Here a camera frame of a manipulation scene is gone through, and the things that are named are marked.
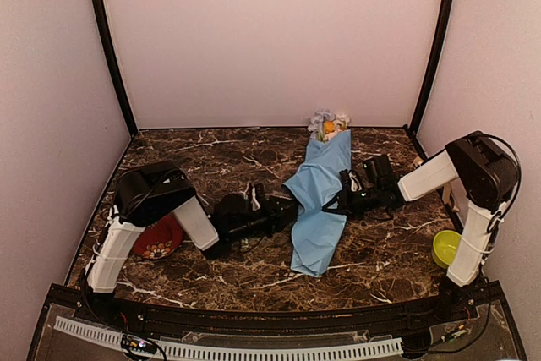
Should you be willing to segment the blue wrapping paper sheet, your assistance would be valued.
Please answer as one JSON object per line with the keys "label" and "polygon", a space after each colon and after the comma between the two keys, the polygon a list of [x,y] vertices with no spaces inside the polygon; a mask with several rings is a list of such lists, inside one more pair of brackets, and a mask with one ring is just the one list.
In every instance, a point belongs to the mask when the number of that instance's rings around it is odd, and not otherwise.
{"label": "blue wrapping paper sheet", "polygon": [[340,132],[324,143],[308,142],[304,162],[284,186],[299,203],[292,226],[291,269],[308,276],[322,276],[335,253],[347,217],[329,213],[323,206],[342,190],[340,171],[352,168],[352,135]]}

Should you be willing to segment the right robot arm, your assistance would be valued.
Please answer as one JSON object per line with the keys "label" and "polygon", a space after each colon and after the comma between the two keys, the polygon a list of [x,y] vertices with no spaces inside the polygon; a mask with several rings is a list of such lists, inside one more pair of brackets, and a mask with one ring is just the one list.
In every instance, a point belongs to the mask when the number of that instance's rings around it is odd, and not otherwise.
{"label": "right robot arm", "polygon": [[458,287],[473,282],[491,255],[500,224],[522,184],[518,154],[504,139],[475,131],[448,143],[408,174],[398,176],[388,156],[363,162],[363,173],[340,171],[341,189],[323,205],[327,213],[364,218],[393,211],[436,190],[450,210],[465,209],[461,240],[446,276]]}

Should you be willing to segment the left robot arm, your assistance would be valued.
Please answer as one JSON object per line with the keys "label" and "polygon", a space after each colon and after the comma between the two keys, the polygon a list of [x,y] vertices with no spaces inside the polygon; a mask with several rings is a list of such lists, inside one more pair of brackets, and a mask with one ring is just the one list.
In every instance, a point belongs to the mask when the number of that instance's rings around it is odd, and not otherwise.
{"label": "left robot arm", "polygon": [[270,238],[297,220],[298,202],[265,193],[250,184],[241,194],[223,197],[211,212],[195,186],[171,161],[129,170],[117,182],[107,223],[82,271],[79,285],[92,294],[85,307],[102,324],[119,316],[107,296],[116,289],[120,270],[139,236],[171,216],[208,260],[222,259],[244,238]]}

